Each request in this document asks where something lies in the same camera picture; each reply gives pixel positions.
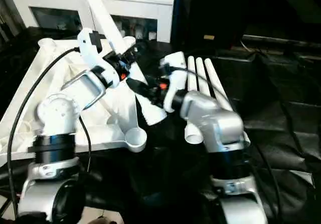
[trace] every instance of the silver robotic arm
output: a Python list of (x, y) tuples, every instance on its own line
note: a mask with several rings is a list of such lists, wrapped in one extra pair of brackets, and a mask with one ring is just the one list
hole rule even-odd
[(223, 224), (267, 224), (261, 199), (244, 157), (246, 149), (243, 121), (233, 111), (196, 91), (185, 91), (185, 58), (182, 53), (161, 62), (165, 75), (149, 86), (132, 79), (128, 86), (166, 111), (180, 116), (201, 131), (209, 154), (211, 182), (215, 190), (215, 209)]

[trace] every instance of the white pipe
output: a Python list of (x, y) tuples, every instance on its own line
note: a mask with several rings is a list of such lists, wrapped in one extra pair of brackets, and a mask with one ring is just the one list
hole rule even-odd
[[(188, 69), (195, 72), (195, 61), (193, 56), (188, 57)], [(187, 88), (188, 91), (197, 91), (196, 75), (192, 73), (188, 74)], [(189, 144), (200, 144), (203, 142), (203, 136), (195, 125), (187, 122), (185, 127), (185, 140)]]
[[(195, 60), (193, 56), (188, 57), (188, 66), (187, 68), (195, 72)], [(189, 73), (187, 76), (187, 90), (188, 91), (197, 91), (197, 84), (196, 84), (196, 75)]]
[(123, 40), (121, 33), (104, 6), (102, 0), (87, 0), (87, 2), (89, 3), (91, 10), (98, 20), (103, 33), (114, 52), (116, 54), (123, 54), (127, 51), (125, 41)]
[[(224, 88), (221, 84), (219, 76), (217, 75), (215, 68), (212, 64), (212, 61), (209, 58), (205, 59), (205, 67), (207, 69), (207, 73), (209, 75), (212, 85), (214, 85), (216, 87), (216, 89), (213, 88), (213, 91), (215, 93), (215, 97), (216, 97), (217, 102), (221, 105), (222, 108), (224, 108), (228, 111), (233, 111), (231, 104), (226, 96), (225, 91), (224, 91)], [(251, 143), (249, 137), (247, 136), (247, 134), (245, 132), (244, 132), (244, 138), (247, 143)]]
[[(196, 68), (197, 68), (197, 75), (206, 79), (206, 73), (205, 73), (205, 69), (204, 69), (204, 65), (203, 65), (203, 60), (200, 57), (198, 57), (196, 59)], [(207, 95), (207, 96), (211, 96), (208, 83), (206, 81), (202, 80), (201, 78), (198, 78), (198, 82), (199, 82), (200, 92)]]

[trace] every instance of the black table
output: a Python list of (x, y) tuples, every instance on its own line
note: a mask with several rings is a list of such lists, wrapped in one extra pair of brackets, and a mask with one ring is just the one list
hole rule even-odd
[[(43, 37), (62, 39), (73, 33), (29, 28), (0, 49), (6, 69), (1, 80), (3, 115)], [(157, 75), (158, 60), (171, 53), (170, 44), (140, 43), (144, 55), (138, 63), (145, 74)], [(321, 65), (293, 55), (264, 56), (237, 51), (197, 51), (212, 58), (233, 107), (244, 120), (246, 132), (267, 156), (280, 189), (285, 223), (317, 223), (320, 205)], [(121, 212), (125, 223), (211, 223), (204, 193), (208, 185), (208, 159), (204, 146), (184, 141), (186, 123), (177, 113), (149, 127), (139, 114), (139, 125), (148, 135), (146, 149), (93, 152), (92, 171), (86, 177), (87, 204)], [(263, 162), (253, 145), (253, 166), (261, 180), (260, 191), (276, 205), (275, 193)], [(84, 165), (87, 153), (79, 155)], [(23, 166), (27, 161), (15, 161)], [(17, 190), (25, 168), (15, 174)], [(6, 168), (0, 184), (7, 184)], [(264, 208), (271, 216), (265, 195)]]

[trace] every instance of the white cabinet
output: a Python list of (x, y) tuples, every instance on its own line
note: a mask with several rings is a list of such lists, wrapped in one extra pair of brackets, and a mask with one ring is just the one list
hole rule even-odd
[[(155, 32), (160, 42), (170, 42), (174, 0), (102, 0), (111, 15), (129, 21), (126, 35), (143, 31)], [(26, 25), (66, 30), (89, 27), (100, 33), (101, 27), (92, 15), (86, 0), (14, 0)]]

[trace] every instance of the glass cabinet door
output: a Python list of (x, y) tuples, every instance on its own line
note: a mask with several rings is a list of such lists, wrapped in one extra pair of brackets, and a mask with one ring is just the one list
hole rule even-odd
[(111, 16), (122, 36), (133, 36), (136, 39), (156, 40), (157, 20), (124, 16)]
[(39, 27), (73, 32), (82, 30), (77, 11), (40, 7), (30, 7), (30, 10)]

